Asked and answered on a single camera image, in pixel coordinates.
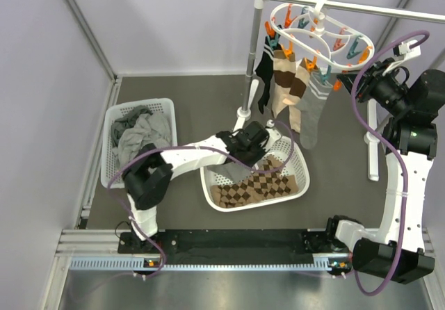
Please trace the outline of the orange peg holding grey sock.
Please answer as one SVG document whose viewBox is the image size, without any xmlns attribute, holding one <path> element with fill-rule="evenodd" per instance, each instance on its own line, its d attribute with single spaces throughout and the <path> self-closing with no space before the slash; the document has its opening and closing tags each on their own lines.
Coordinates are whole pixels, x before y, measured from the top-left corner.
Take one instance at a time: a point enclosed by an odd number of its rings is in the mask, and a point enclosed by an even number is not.
<svg viewBox="0 0 445 310">
<path fill-rule="evenodd" d="M 341 87 L 342 87 L 342 83 L 340 82 L 340 80 L 336 80 L 335 84 L 333 85 L 333 90 L 338 91 L 341 89 Z"/>
</svg>

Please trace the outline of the teal peg holding grey sock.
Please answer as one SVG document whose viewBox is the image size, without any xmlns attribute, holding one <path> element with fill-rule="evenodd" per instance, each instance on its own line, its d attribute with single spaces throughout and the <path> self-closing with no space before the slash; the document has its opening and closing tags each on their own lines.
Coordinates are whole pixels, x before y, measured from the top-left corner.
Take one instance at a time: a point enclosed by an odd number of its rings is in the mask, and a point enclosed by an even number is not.
<svg viewBox="0 0 445 310">
<path fill-rule="evenodd" d="M 332 66 L 328 65 L 325 69 L 320 69 L 319 70 L 319 76 L 320 76 L 320 82 L 325 85 L 331 76 L 332 73 Z"/>
</svg>

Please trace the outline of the white round clip hanger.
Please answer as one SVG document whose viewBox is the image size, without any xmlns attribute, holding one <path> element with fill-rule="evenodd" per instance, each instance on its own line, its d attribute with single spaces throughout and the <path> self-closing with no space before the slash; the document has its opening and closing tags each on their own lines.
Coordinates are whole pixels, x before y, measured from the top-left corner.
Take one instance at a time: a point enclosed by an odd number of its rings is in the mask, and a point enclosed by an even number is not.
<svg viewBox="0 0 445 310">
<path fill-rule="evenodd" d="M 326 8 L 283 3 L 272 10 L 270 23 L 281 41 L 303 51 L 302 59 L 317 56 L 318 68 L 331 65 L 331 74 L 359 71 L 375 53 L 367 35 L 332 18 Z"/>
</svg>

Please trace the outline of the yellow-orange peg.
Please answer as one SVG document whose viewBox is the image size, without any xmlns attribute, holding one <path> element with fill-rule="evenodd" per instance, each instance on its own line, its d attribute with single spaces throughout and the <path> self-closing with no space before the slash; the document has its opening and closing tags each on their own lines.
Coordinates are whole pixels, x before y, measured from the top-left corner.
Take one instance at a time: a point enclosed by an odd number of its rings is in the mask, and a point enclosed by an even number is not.
<svg viewBox="0 0 445 310">
<path fill-rule="evenodd" d="M 304 66 L 309 73 L 312 73 L 314 70 L 318 70 L 317 60 L 317 56 L 314 56 L 312 59 L 303 58 Z"/>
<path fill-rule="evenodd" d="M 290 42 L 289 45 L 286 47 L 285 45 L 281 44 L 281 50 L 285 56 L 285 58 L 291 62 L 294 62 L 296 59 L 294 50 L 293 50 L 293 43 Z"/>
</svg>

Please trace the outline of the brown beige striped socks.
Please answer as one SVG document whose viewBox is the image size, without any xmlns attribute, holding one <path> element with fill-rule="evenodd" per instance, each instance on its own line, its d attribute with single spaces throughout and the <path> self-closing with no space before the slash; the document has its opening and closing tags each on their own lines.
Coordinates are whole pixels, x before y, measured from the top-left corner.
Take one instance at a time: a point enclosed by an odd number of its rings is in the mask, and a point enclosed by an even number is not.
<svg viewBox="0 0 445 310">
<path fill-rule="evenodd" d="M 273 78 L 275 87 L 272 100 L 272 114 L 276 118 L 287 106 L 295 105 L 299 100 L 291 94 L 291 86 L 296 74 L 295 54 L 287 57 L 283 50 L 274 50 Z"/>
</svg>

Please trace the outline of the black sock with white stripes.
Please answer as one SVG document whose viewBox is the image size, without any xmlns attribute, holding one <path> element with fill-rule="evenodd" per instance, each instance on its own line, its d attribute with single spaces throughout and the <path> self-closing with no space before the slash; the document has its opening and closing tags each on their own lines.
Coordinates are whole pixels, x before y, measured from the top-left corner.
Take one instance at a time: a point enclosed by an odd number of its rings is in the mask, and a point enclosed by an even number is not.
<svg viewBox="0 0 445 310">
<path fill-rule="evenodd" d="M 261 60 L 257 65 L 255 74 L 264 83 L 263 92 L 257 102 L 259 112 L 264 114 L 265 107 L 270 100 L 270 84 L 273 77 L 273 60 L 274 50 L 278 50 L 279 44 L 275 44 L 274 47 L 270 44 L 270 37 L 267 35 L 264 40 L 264 48 Z"/>
</svg>

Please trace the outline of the teal clothes peg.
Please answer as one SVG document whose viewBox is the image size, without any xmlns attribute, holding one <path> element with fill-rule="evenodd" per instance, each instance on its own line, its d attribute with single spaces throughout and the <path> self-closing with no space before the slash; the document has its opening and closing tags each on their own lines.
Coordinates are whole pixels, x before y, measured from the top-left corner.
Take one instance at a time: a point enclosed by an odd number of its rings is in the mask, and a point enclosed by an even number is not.
<svg viewBox="0 0 445 310">
<path fill-rule="evenodd" d="M 277 49 L 281 49 L 282 48 L 282 46 L 280 44 L 280 35 L 277 34 L 277 33 L 273 37 L 267 35 L 267 41 L 268 41 L 268 46 L 272 50 L 277 50 Z"/>
</svg>

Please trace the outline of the orange clothes peg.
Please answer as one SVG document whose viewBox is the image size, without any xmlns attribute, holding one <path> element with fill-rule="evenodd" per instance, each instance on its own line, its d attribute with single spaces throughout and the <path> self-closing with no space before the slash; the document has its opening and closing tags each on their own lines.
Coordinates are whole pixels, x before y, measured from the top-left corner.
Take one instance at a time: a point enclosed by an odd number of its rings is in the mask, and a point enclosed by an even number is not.
<svg viewBox="0 0 445 310">
<path fill-rule="evenodd" d="M 274 38 L 275 37 L 275 30 L 271 27 L 269 21 L 266 21 L 264 23 L 264 26 L 265 26 L 265 29 L 266 29 L 268 37 Z"/>
</svg>

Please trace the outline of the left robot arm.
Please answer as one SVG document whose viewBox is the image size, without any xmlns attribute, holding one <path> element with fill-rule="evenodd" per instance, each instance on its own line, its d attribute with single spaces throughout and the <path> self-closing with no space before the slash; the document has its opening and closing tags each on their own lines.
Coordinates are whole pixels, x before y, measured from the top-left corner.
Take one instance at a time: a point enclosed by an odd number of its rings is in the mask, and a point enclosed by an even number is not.
<svg viewBox="0 0 445 310">
<path fill-rule="evenodd" d="M 254 121 L 244 129 L 220 131 L 206 140 L 184 146 L 145 145 L 122 172 L 135 246 L 143 252 L 157 246 L 156 207 L 171 180 L 200 168 L 231 162 L 251 168 L 281 137 L 274 125 L 263 126 Z"/>
</svg>

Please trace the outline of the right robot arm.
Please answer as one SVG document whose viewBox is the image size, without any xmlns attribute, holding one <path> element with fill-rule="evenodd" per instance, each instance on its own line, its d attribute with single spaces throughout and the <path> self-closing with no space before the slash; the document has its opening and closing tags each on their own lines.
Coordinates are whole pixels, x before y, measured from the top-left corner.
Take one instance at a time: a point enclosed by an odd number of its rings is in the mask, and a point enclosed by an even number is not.
<svg viewBox="0 0 445 310">
<path fill-rule="evenodd" d="M 380 227 L 371 233 L 361 222 L 336 215 L 327 222 L 324 241 L 332 251 L 348 249 L 354 270 L 408 284 L 435 268 L 425 254 L 421 221 L 426 180 L 437 155 L 434 121 L 444 107 L 444 72 L 426 70 L 407 86 L 397 80 L 400 68 L 394 63 L 393 58 L 376 62 L 357 87 L 359 102 L 373 99 L 390 114 L 380 139 L 388 176 Z"/>
</svg>

